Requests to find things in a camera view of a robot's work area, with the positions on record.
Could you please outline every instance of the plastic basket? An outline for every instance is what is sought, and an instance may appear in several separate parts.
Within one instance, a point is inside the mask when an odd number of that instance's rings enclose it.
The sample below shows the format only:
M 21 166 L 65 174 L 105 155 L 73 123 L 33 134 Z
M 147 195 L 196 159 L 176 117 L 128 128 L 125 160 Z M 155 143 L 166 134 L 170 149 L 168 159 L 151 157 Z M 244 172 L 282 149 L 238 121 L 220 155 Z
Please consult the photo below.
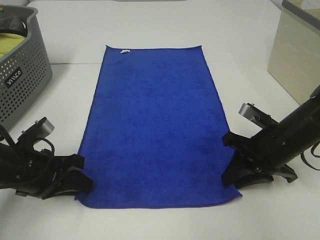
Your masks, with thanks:
M 52 69 L 32 7 L 1 5 L 0 18 L 19 16 L 28 33 L 23 42 L 0 58 L 0 124 L 9 130 L 52 78 Z

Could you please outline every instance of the white table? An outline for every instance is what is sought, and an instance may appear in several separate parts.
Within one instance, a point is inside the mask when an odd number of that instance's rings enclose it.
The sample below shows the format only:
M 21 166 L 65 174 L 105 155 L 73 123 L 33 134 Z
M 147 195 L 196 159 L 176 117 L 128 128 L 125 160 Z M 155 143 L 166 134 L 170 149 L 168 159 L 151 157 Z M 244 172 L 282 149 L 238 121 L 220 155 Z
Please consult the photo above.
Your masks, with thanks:
M 267 72 L 280 11 L 268 0 L 179 2 L 36 1 L 53 79 L 19 123 L 43 116 L 55 125 L 48 137 L 57 155 L 78 151 L 105 45 L 182 48 L 203 45 L 230 129 L 252 136 L 259 128 L 240 115 L 253 102 L 276 120 L 298 104 Z M 253 185 L 224 205 L 203 208 L 90 209 L 72 197 L 40 200 L 0 191 L 1 240 L 275 240 L 317 239 L 319 173 L 299 158 L 288 184 Z

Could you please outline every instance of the beige box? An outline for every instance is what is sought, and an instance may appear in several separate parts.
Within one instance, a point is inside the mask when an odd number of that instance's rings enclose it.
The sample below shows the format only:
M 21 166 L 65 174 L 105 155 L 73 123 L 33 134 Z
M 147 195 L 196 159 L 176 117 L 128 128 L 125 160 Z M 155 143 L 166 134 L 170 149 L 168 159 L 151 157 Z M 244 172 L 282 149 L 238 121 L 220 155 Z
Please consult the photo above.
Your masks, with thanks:
M 283 0 L 269 73 L 302 104 L 320 85 L 320 8 Z

